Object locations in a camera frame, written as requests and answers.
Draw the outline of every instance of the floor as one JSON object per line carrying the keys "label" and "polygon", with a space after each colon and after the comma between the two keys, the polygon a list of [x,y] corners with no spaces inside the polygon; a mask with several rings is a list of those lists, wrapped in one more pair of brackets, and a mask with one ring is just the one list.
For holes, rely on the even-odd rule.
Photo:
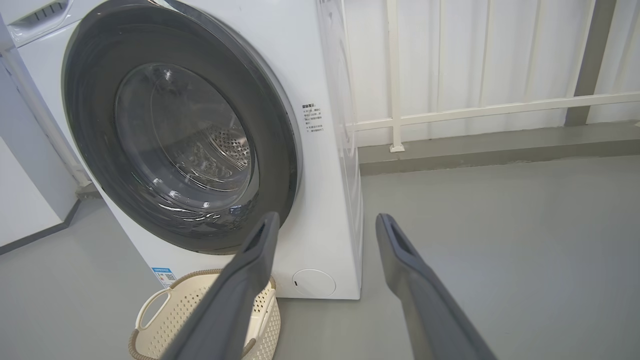
{"label": "floor", "polygon": [[[274,359],[411,359],[374,234],[393,215],[499,359],[640,358],[640,156],[364,177],[360,301],[278,299]],[[128,359],[160,284],[101,200],[0,256],[6,359]]]}

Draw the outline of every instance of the wall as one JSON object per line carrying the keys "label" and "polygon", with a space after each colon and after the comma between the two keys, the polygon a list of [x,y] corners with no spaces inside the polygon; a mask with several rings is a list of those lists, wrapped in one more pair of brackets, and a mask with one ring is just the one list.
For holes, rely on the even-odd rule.
{"label": "wall", "polygon": [[0,58],[0,245],[62,223],[76,180],[22,99]]}
{"label": "wall", "polygon": [[0,189],[0,246],[62,222],[1,137]]}
{"label": "wall", "polygon": [[[579,43],[589,1],[542,0],[538,50],[525,93],[537,0],[493,0],[483,106],[565,97],[579,65]],[[440,4],[443,4],[442,53]],[[611,91],[637,0],[619,0],[596,92]],[[401,115],[480,106],[487,1],[398,0]],[[390,117],[385,0],[347,0],[346,17],[358,122]],[[640,37],[630,63],[640,61]],[[622,90],[640,90],[640,72],[630,68]],[[438,81],[442,89],[438,93]],[[640,105],[594,107],[589,122],[640,117]],[[562,126],[565,109],[456,119],[402,127],[403,141],[496,131]],[[358,146],[391,143],[391,129],[358,132]]]}

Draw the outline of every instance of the laundry basket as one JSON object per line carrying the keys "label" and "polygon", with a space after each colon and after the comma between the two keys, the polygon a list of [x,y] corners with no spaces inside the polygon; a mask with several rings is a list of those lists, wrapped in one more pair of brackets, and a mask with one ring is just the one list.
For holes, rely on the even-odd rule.
{"label": "laundry basket", "polygon": [[[207,293],[222,270],[192,272],[177,279],[167,289],[153,294],[142,305],[136,328],[129,338],[129,353],[136,360],[156,360],[180,331],[193,309]],[[148,307],[161,295],[168,294],[160,310],[148,324],[142,318]],[[243,360],[271,360],[280,335],[280,311],[276,301],[276,283],[273,278],[253,301]]]}

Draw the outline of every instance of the washing machine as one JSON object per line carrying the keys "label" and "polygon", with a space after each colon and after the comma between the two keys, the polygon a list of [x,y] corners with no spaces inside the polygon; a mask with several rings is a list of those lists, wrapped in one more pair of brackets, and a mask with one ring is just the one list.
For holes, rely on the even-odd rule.
{"label": "washing machine", "polygon": [[362,196],[341,1],[2,7],[61,132],[165,286],[224,267],[277,211],[278,296],[359,299]]}

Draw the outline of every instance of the warning label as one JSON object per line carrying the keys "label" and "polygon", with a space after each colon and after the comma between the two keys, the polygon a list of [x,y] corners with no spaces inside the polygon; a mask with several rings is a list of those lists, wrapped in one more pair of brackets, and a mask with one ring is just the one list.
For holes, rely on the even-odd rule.
{"label": "warning label", "polygon": [[305,104],[302,106],[302,113],[305,117],[305,128],[308,133],[324,131],[322,126],[322,111],[316,104]]}
{"label": "warning label", "polygon": [[168,288],[169,285],[173,284],[176,280],[175,275],[169,268],[151,268],[154,273],[156,273],[157,278],[160,280],[162,285],[165,288]]}

